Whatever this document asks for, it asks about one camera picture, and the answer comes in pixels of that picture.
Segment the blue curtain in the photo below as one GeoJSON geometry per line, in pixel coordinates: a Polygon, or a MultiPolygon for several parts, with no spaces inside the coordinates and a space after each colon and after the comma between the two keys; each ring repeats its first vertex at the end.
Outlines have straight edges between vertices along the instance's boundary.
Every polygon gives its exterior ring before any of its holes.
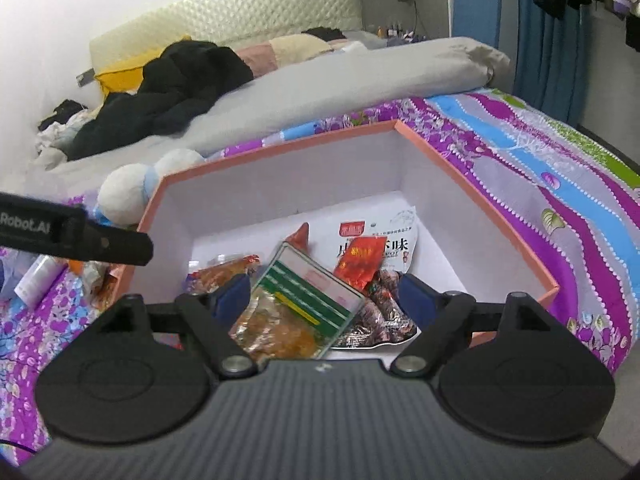
{"type": "Polygon", "coordinates": [[[558,20],[534,0],[518,0],[518,60],[513,93],[544,114],[577,126],[585,109],[590,9],[558,20]]]}

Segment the pink cardboard box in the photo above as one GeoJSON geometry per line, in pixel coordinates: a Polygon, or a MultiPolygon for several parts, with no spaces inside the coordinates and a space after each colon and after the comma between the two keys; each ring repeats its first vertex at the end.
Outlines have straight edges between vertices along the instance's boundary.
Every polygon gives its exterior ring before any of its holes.
{"type": "Polygon", "coordinates": [[[139,229],[152,260],[115,292],[147,304],[205,296],[228,256],[244,283],[230,336],[253,359],[383,356],[464,292],[548,306],[558,283],[509,222],[402,122],[317,134],[206,162],[160,180],[139,229]]]}

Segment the shrimp flavor snack bag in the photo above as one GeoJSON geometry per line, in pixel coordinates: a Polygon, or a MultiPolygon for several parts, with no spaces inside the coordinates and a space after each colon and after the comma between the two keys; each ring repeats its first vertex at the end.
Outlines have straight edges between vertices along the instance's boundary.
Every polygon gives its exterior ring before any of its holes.
{"type": "Polygon", "coordinates": [[[335,221],[318,238],[314,256],[326,266],[336,266],[348,244],[360,236],[386,236],[386,251],[380,270],[364,292],[368,300],[334,342],[336,350],[401,344],[418,332],[416,324],[401,310],[398,298],[399,280],[411,268],[418,241],[416,208],[370,210],[353,219],[335,221]]]}

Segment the dark red foil snack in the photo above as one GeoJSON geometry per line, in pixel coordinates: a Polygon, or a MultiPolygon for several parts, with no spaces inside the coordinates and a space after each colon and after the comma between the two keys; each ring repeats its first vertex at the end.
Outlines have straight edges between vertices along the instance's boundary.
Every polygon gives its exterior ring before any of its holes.
{"type": "Polygon", "coordinates": [[[293,234],[289,235],[285,241],[305,254],[309,252],[309,223],[304,222],[293,234]]]}

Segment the pile of clothes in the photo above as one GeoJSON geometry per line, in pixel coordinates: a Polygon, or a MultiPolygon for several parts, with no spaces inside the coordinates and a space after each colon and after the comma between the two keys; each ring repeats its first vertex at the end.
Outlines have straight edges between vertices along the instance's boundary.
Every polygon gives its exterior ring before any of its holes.
{"type": "Polygon", "coordinates": [[[58,104],[37,127],[37,154],[40,155],[50,148],[67,153],[81,128],[92,122],[101,108],[102,106],[88,108],[73,100],[64,100],[58,104]]]}

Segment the beige pink pillow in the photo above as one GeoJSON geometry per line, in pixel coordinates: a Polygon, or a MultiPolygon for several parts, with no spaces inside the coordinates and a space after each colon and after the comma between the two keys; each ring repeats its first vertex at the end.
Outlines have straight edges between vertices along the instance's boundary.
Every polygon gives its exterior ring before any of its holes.
{"type": "Polygon", "coordinates": [[[255,78],[286,66],[318,58],[332,51],[332,46],[326,41],[308,34],[281,36],[261,44],[234,50],[250,68],[255,78]]]}

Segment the cream quilted headboard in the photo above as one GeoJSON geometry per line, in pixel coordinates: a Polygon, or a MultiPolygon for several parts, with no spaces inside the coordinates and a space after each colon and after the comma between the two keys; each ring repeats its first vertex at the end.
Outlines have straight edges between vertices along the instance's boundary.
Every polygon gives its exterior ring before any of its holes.
{"type": "Polygon", "coordinates": [[[145,12],[90,41],[96,72],[185,36],[245,47],[315,27],[362,27],[361,0],[180,0],[145,12]]]}

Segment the green pickled vegetable packet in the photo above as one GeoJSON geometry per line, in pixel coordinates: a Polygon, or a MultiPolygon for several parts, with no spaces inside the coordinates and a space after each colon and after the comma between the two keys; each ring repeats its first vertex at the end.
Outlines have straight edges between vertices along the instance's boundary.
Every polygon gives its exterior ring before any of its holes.
{"type": "Polygon", "coordinates": [[[283,242],[230,336],[256,362],[319,359],[363,304],[362,292],[283,242]]]}

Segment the orange tofu snack packet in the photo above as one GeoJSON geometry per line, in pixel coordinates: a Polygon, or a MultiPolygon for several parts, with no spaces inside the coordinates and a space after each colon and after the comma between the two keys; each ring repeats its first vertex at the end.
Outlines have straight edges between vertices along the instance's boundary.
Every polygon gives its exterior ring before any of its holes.
{"type": "Polygon", "coordinates": [[[191,270],[184,280],[183,290],[190,295],[214,292],[228,283],[235,275],[253,275],[260,266],[258,255],[223,258],[211,266],[191,270]]]}

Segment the grey clear snack packet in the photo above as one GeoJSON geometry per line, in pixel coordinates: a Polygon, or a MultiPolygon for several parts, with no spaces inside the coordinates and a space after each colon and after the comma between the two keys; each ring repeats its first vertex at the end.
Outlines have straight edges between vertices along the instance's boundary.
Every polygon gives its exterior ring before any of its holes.
{"type": "Polygon", "coordinates": [[[110,265],[104,262],[89,261],[82,264],[80,278],[84,298],[91,304],[96,295],[101,291],[104,278],[110,265]]]}

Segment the red spicy strip packet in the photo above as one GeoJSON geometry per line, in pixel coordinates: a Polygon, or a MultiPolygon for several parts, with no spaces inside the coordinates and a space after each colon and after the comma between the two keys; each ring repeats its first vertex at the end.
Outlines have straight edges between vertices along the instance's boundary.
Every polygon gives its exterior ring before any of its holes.
{"type": "Polygon", "coordinates": [[[352,288],[365,292],[380,270],[386,251],[386,236],[360,236],[346,247],[333,275],[352,288]]]}

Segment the white blue plush toy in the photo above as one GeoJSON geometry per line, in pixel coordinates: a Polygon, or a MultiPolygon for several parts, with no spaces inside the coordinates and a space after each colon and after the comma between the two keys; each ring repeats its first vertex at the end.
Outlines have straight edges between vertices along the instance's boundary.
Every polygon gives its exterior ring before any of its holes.
{"type": "Polygon", "coordinates": [[[104,180],[96,200],[99,215],[114,226],[138,224],[163,177],[201,165],[197,151],[177,148],[154,165],[129,164],[112,171],[104,180]]]}

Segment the yellow pillow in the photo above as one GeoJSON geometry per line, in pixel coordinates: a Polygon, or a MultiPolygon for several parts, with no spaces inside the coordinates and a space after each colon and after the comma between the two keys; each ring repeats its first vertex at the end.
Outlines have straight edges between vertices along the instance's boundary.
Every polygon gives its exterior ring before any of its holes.
{"type": "Polygon", "coordinates": [[[119,41],[111,47],[93,52],[96,81],[102,96],[111,93],[135,92],[143,80],[146,64],[160,57],[171,44],[181,40],[191,40],[189,35],[173,36],[168,40],[155,41],[119,41]]]}

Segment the colourful floral bed sheet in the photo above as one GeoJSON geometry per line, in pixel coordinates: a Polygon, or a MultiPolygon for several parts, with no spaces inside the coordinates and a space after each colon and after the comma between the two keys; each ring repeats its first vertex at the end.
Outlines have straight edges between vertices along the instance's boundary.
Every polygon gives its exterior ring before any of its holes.
{"type": "MultiPolygon", "coordinates": [[[[559,284],[551,311],[609,370],[639,337],[639,173],[574,128],[482,89],[405,98],[289,128],[226,156],[331,130],[399,120],[450,162],[529,244],[559,284]]],[[[40,304],[1,305],[1,453],[28,460],[48,440],[35,380],[96,317],[63,271],[40,304]]]]}

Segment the black jacket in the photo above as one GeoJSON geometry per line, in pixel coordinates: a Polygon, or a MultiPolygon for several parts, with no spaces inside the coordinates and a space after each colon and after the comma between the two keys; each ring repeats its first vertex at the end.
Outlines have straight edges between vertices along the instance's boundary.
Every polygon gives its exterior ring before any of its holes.
{"type": "Polygon", "coordinates": [[[70,162],[135,144],[148,136],[174,136],[207,113],[226,93],[254,79],[250,66],[228,47],[181,40],[146,63],[134,94],[112,92],[99,113],[66,148],[70,162]]]}

